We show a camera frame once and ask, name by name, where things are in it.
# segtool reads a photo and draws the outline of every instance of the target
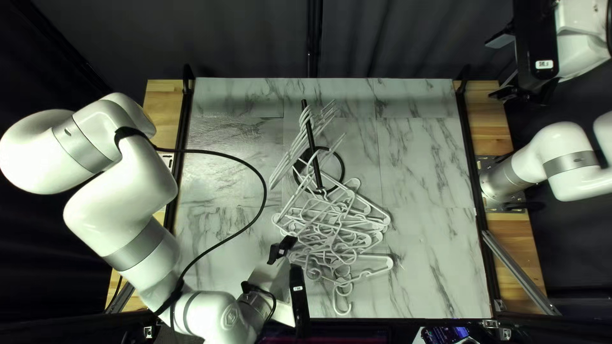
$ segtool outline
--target black ring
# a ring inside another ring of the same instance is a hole
[[[323,151],[328,151],[329,152],[329,148],[327,148],[327,147],[321,147],[321,146],[316,146],[315,147],[316,151],[318,151],[319,149],[321,149]],[[339,180],[339,182],[342,183],[344,181],[344,175],[345,175],[344,161],[342,161],[342,158],[340,157],[340,155],[338,155],[338,153],[334,152],[334,156],[336,157],[336,159],[338,159],[338,162],[340,163],[340,180]],[[297,173],[296,173],[295,170],[293,170],[293,179],[296,181],[296,183],[298,185],[301,184],[301,182],[297,178]],[[337,188],[338,188],[338,186],[334,185],[331,189],[329,189],[327,191],[327,193],[333,192]],[[311,192],[310,189],[306,189],[306,191],[308,191],[308,192],[310,192],[310,193],[312,193],[314,195],[323,195],[323,191],[314,191],[314,192]]]

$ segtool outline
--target marble surface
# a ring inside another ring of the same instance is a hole
[[[229,91],[219,86],[228,84]],[[198,79],[188,147],[236,155],[267,181],[297,132],[300,100],[306,98],[317,109],[335,98],[338,117],[317,144],[329,145],[346,133],[338,149],[345,178],[358,177],[360,194],[391,214],[393,224],[375,252],[395,262],[390,274],[355,284],[348,298],[353,310],[345,317],[488,317],[461,127],[450,90],[450,80]],[[254,94],[276,98],[263,97],[263,104],[253,102],[247,112],[232,110]],[[214,108],[222,110],[205,110]],[[339,165],[332,158],[323,170],[337,175]],[[240,295],[240,282],[267,260],[270,245],[282,239],[271,216],[295,186],[286,177],[269,195],[253,228],[203,258],[185,281],[198,289]],[[261,184],[247,168],[196,154],[185,159],[180,188],[178,269],[248,223],[262,195]],[[329,287],[307,281],[312,317],[337,317]]]

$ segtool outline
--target black cable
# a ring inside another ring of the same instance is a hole
[[[272,319],[272,315],[274,315],[274,311],[276,311],[276,296],[274,296],[274,294],[272,294],[270,291],[263,290],[263,289],[261,289],[260,287],[258,287],[256,285],[251,285],[251,288],[253,288],[255,291],[258,291],[260,293],[263,293],[263,294],[266,294],[266,295],[270,296],[270,298],[272,299],[272,309],[270,309],[270,314],[268,315],[268,317],[264,321],[264,323],[267,323],[268,321],[270,321],[270,319]]]
[[[113,304],[113,301],[117,298],[117,295],[119,295],[119,289],[121,289],[121,281],[123,280],[123,276],[119,275],[119,282],[117,283],[117,289],[115,289],[115,294],[113,295],[113,298],[111,299],[111,302],[108,303],[108,306],[111,307],[111,305]]]
[[[187,273],[187,271],[200,259],[202,259],[203,256],[207,255],[209,252],[213,251],[214,249],[216,249],[217,247],[225,244],[226,242],[234,239],[236,236],[244,233],[244,231],[246,231],[247,229],[249,229],[249,227],[251,227],[256,221],[257,219],[259,219],[261,213],[264,211],[264,208],[266,207],[266,200],[267,200],[267,185],[266,185],[266,180],[263,178],[263,176],[261,175],[261,173],[255,168],[253,167],[251,164],[249,164],[248,162],[237,158],[233,155],[229,155],[229,154],[225,154],[225,153],[220,153],[220,152],[215,152],[215,151],[208,151],[205,149],[170,149],[170,148],[160,148],[157,147],[156,145],[153,145],[153,147],[155,148],[156,151],[159,152],[167,152],[167,153],[175,153],[175,152],[181,152],[181,153],[196,153],[196,154],[207,154],[207,155],[216,155],[218,157],[224,157],[226,159],[230,159],[233,160],[235,162],[241,163],[244,166],[248,167],[249,169],[251,169],[260,179],[261,181],[261,185],[264,188],[264,195],[263,195],[263,200],[261,202],[261,207],[259,207],[259,211],[257,212],[257,214],[255,215],[255,217],[253,218],[253,220],[251,220],[251,222],[249,222],[246,226],[244,226],[241,230],[235,232],[234,234],[226,237],[224,240],[221,240],[220,242],[216,243],[215,245],[213,245],[212,247],[210,247],[209,249],[207,249],[206,251],[200,253],[200,255],[198,255],[196,258],[194,258],[186,267],[185,269],[183,269],[183,271],[181,272],[181,275],[179,276],[178,282],[176,284],[176,286],[174,287],[174,290],[172,292],[172,295],[170,296],[170,298],[168,298],[168,300],[166,300],[166,302],[164,302],[164,304],[166,304],[168,301],[171,301],[170,304],[170,328],[172,329],[172,331],[174,332],[174,304],[176,303],[176,300],[173,300],[173,298],[175,297],[179,297],[178,295],[180,295],[180,291],[182,289],[182,286],[184,284],[183,278],[185,277],[185,274]],[[275,310],[276,309],[276,298],[274,297],[274,295],[272,295],[273,297],[273,306],[272,309]]]

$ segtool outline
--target black pole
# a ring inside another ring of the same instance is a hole
[[[308,103],[306,102],[306,100],[302,99],[302,111],[304,111],[304,109],[306,109],[307,106],[308,106]],[[310,119],[308,120],[308,122],[306,122],[306,136],[308,136],[308,145],[310,146],[310,156],[313,156],[316,151],[316,145],[315,145],[315,136],[312,134],[312,125],[310,123]],[[312,168],[315,171],[316,189],[321,190],[324,187],[323,187],[323,180],[321,179],[321,169],[319,168],[319,158],[315,157],[312,160]]]

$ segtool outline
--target wooden tabletop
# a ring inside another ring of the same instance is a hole
[[[466,89],[468,117],[472,142],[476,155],[504,155],[512,152],[512,140],[501,102],[488,98],[488,94],[499,87],[497,81],[470,81]],[[181,115],[182,81],[149,80],[144,96],[144,112],[157,128],[151,140],[156,146],[173,148]],[[163,213],[155,215],[163,222]],[[487,214],[489,230],[512,258],[523,268],[535,284],[546,293],[536,244],[527,214]],[[510,271],[495,258],[499,290],[508,311],[520,313],[541,313],[530,300]],[[116,290],[119,274],[113,270],[106,303],[110,302]],[[144,308],[135,293],[123,309],[124,312]]]

